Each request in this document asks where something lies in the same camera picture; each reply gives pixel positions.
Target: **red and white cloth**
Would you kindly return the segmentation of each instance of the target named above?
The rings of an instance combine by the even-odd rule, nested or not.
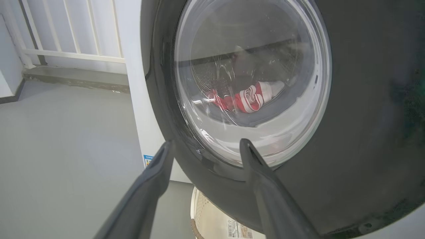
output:
[[[207,97],[222,110],[232,111],[237,108],[244,113],[253,113],[258,111],[264,104],[271,101],[285,88],[285,83],[276,82],[257,82],[248,89],[240,91],[234,97],[226,96],[221,98],[216,90],[211,90]]]

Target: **round glass window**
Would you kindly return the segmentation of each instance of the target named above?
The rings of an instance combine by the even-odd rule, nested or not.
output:
[[[331,85],[320,15],[297,0],[189,0],[175,45],[179,104],[197,140],[242,166],[239,141],[278,165],[308,142]]]

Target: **label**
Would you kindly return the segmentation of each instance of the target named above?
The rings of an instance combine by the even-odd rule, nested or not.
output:
[[[152,160],[153,156],[143,155],[143,163],[145,165],[144,167],[146,168]]]
[[[227,237],[235,239],[252,239],[252,229],[247,228],[229,217],[227,219]]]

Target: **brown basket handle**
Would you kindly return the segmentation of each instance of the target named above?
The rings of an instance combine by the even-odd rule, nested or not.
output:
[[[190,224],[192,225],[192,231],[193,231],[193,234],[195,234],[196,238],[198,238],[198,239],[204,239],[204,237],[201,236],[201,234],[199,233],[198,229],[196,228],[196,223],[195,223],[195,220],[194,219],[191,219],[190,220]]]

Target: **laundry basket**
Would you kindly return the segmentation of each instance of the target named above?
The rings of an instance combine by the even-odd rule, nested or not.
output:
[[[213,205],[197,188],[193,189],[190,204],[192,230],[197,239],[265,239]]]

